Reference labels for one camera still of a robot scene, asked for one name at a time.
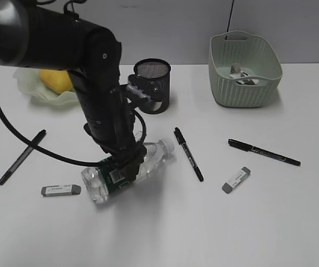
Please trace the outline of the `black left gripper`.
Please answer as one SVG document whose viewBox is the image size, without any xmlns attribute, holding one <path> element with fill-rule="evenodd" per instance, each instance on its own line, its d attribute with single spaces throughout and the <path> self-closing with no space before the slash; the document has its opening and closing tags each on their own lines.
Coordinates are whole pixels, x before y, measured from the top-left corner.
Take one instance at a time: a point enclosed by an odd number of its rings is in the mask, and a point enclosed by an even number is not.
<svg viewBox="0 0 319 267">
<path fill-rule="evenodd" d="M 144 157 L 143 142 L 136 141 L 133 134 L 135 109 L 149 101 L 161 104 L 164 94 L 136 74 L 121 85 L 117 77 L 93 81 L 77 73 L 75 92 L 86 118 L 84 130 L 112 156 L 111 162 L 122 166 L 126 180 L 134 182 Z"/>
</svg>

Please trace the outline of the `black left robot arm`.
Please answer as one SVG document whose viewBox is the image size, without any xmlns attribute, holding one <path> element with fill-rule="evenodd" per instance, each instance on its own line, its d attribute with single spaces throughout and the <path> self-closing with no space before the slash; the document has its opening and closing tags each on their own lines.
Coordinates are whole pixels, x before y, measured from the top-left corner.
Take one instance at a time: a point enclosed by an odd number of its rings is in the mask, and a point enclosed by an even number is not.
<svg viewBox="0 0 319 267">
<path fill-rule="evenodd" d="M 131 75 L 128 84 L 120 84 L 121 53 L 109 29 L 74 11 L 54 12 L 37 1 L 0 1 L 0 65 L 67 71 L 86 117 L 85 131 L 111 155 L 113 167 L 134 181 L 146 154 L 144 140 L 133 134 L 137 108 L 165 96 L 152 78 Z M 0 119 L 31 144 L 1 107 Z"/>
</svg>

